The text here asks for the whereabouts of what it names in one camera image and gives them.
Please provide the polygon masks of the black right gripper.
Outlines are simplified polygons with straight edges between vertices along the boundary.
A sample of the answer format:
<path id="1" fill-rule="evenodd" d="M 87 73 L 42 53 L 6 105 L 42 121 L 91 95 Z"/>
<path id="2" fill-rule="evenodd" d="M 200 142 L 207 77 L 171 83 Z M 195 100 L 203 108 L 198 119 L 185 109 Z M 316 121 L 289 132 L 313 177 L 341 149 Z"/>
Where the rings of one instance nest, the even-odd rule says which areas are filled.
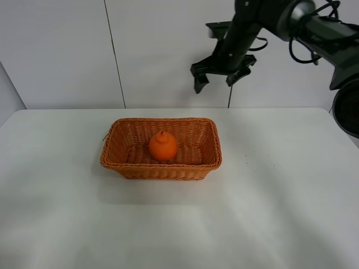
<path id="1" fill-rule="evenodd" d="M 257 37 L 261 26 L 258 12 L 262 1 L 235 1 L 235 14 L 223 40 L 217 40 L 211 56 L 194 63 L 191 73 L 194 76 L 194 90 L 197 94 L 209 83 L 207 73 L 229 75 L 228 86 L 250 74 L 249 68 L 240 67 L 246 53 Z"/>

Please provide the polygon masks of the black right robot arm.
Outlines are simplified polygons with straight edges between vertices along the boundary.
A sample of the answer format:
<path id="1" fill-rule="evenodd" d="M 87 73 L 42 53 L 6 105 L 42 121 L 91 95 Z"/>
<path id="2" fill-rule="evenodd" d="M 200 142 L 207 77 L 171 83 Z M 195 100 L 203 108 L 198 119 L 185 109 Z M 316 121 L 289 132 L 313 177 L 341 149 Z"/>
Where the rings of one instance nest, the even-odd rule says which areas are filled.
<path id="1" fill-rule="evenodd" d="M 213 53 L 194 63 L 194 89 L 200 93 L 209 74 L 223 75 L 228 86 L 250 74 L 256 63 L 252 46 L 266 29 L 283 41 L 301 43 L 311 53 L 311 63 L 320 59 L 334 66 L 329 88 L 336 91 L 333 117 L 347 134 L 358 136 L 358 26 L 339 19 L 339 1 L 327 1 L 327 16 L 313 1 L 236 1 L 231 21 L 209 23 L 217 40 Z"/>

